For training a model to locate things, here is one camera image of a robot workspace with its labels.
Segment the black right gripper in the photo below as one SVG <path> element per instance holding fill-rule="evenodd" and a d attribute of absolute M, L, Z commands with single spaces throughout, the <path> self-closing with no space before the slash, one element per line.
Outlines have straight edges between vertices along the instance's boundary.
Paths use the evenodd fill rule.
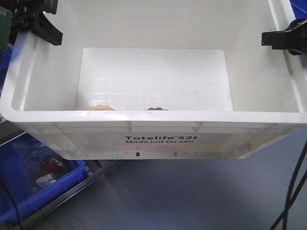
<path fill-rule="evenodd" d="M 261 45 L 272 49 L 286 50 L 291 55 L 307 53 L 307 20 L 296 19 L 283 31 L 263 32 Z"/>

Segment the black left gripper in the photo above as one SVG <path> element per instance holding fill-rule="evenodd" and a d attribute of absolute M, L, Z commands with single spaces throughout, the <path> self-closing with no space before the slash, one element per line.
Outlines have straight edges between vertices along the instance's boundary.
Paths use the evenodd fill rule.
<path fill-rule="evenodd" d="M 62 44 L 63 33 L 45 16 L 45 13 L 57 13 L 57 0 L 12 0 L 9 6 L 12 12 L 10 44 L 15 43 L 19 32 L 31 32 L 54 46 Z"/>

